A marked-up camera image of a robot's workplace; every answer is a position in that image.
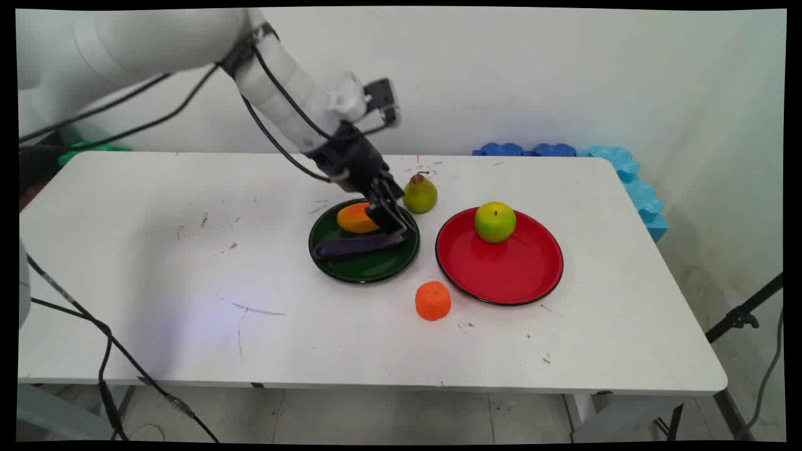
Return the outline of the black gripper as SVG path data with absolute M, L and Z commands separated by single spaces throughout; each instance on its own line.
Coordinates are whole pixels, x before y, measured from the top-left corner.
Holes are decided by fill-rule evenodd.
M 390 174 L 390 167 L 363 132 L 341 121 L 332 140 L 309 152 L 308 157 L 345 192 L 358 192 L 369 200 L 367 216 L 386 235 L 412 240 L 417 232 L 402 212 L 398 200 L 404 190 Z

